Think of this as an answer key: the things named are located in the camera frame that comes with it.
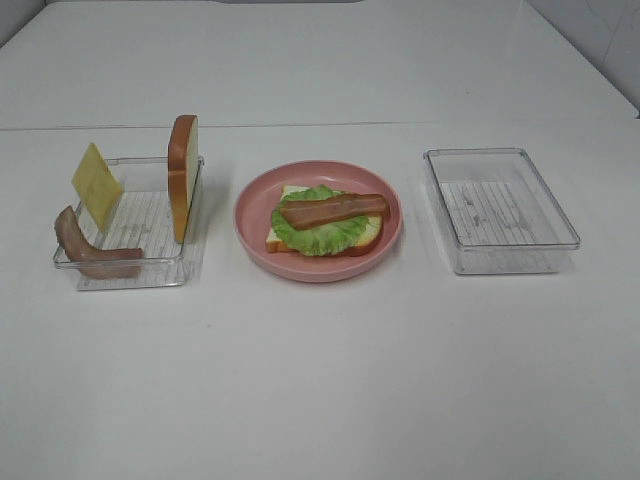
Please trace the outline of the reddish brown bacon strip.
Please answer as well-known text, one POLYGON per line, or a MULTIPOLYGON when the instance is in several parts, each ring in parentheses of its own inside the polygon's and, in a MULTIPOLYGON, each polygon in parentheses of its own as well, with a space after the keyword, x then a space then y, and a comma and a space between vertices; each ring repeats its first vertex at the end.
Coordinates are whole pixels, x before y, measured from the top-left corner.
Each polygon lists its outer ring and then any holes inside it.
POLYGON ((390 206, 381 194, 346 193, 324 200, 287 200, 279 209, 296 230, 306 230, 357 216, 388 216, 390 206))

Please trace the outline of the pale pink bacon strip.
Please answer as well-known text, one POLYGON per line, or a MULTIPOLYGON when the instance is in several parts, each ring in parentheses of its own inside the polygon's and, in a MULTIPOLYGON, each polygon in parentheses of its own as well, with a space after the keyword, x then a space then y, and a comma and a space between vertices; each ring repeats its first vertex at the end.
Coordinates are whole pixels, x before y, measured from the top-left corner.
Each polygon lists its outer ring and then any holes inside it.
POLYGON ((54 223, 54 231, 59 245, 73 262, 99 262, 99 266, 81 268, 87 277, 97 280, 114 278, 135 278, 139 275, 139 266, 104 266, 105 262, 139 260, 143 258, 141 248, 99 249, 85 238, 78 224, 77 216, 71 206, 62 210, 54 223))

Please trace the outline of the pink round plate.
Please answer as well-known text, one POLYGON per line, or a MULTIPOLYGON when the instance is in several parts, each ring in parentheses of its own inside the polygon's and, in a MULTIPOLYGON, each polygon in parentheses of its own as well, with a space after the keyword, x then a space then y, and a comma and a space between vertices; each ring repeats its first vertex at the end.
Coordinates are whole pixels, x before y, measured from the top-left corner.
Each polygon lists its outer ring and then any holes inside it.
POLYGON ((360 275, 384 260, 402 231, 403 212, 395 189, 376 173, 339 161, 308 160, 276 167, 251 181, 237 198, 234 226, 248 256, 264 270, 290 280, 323 283, 360 275), (383 195, 390 206, 390 217, 384 220, 378 243, 367 254, 356 257, 269 253, 266 237, 271 227, 271 212, 280 200, 282 188, 319 184, 335 190, 383 195))

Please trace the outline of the upright bread slice left tray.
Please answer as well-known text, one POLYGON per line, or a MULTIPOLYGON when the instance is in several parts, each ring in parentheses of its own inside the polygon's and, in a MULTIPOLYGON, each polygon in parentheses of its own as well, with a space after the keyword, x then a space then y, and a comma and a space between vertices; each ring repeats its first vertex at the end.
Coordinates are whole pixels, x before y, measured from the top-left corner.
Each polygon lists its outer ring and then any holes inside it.
POLYGON ((167 149, 168 193, 175 241, 182 244, 198 172, 198 117, 176 118, 167 149))

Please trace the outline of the left clear plastic tray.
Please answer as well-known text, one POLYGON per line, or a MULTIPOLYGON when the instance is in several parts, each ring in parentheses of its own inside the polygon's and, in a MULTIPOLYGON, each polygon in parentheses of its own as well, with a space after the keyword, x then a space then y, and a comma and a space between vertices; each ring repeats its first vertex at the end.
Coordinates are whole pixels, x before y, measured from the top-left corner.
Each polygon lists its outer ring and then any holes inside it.
POLYGON ((98 249, 140 248, 136 260, 75 262, 59 246, 53 265, 75 283, 79 291, 174 287, 195 278, 202 264, 206 243, 203 205, 204 158, 198 157, 184 241, 174 238, 168 193, 167 159, 164 157, 108 158, 111 173, 123 193, 111 212, 105 231, 100 231, 84 204, 74 207, 86 240, 98 249))

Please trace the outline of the clear plastic tray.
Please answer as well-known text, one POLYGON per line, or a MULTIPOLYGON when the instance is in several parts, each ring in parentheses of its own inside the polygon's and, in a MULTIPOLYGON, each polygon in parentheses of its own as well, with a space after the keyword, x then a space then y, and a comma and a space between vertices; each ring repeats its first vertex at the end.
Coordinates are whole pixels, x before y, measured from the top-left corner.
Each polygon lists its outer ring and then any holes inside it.
POLYGON ((521 148, 424 153, 427 194, 458 275, 551 274, 581 238, 521 148))
POLYGON ((75 283, 79 291, 174 287, 195 278, 202 264, 206 243, 203 205, 204 158, 198 157, 184 241, 174 238, 168 193, 167 159, 164 157, 108 158, 111 173, 123 193, 111 212, 105 231, 100 231, 84 204, 74 207, 86 240, 98 249, 140 248, 136 260, 75 262, 59 246, 53 265, 75 283))

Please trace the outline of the right clear plastic tray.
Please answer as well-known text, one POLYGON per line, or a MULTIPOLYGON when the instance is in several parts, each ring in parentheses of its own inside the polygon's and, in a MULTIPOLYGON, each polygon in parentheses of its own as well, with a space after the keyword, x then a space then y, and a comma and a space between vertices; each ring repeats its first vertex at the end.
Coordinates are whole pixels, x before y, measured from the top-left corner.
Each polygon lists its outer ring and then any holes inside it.
POLYGON ((521 148, 424 153, 427 194, 458 275, 551 274, 581 238, 521 148))

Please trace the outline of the yellow cheese slice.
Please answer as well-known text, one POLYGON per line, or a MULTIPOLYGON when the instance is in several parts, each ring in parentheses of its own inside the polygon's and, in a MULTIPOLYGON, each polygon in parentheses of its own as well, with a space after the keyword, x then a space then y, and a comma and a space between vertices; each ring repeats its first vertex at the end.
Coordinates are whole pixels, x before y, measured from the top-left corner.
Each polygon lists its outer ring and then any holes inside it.
POLYGON ((87 146, 71 182, 99 231, 105 233, 123 187, 93 142, 87 146))

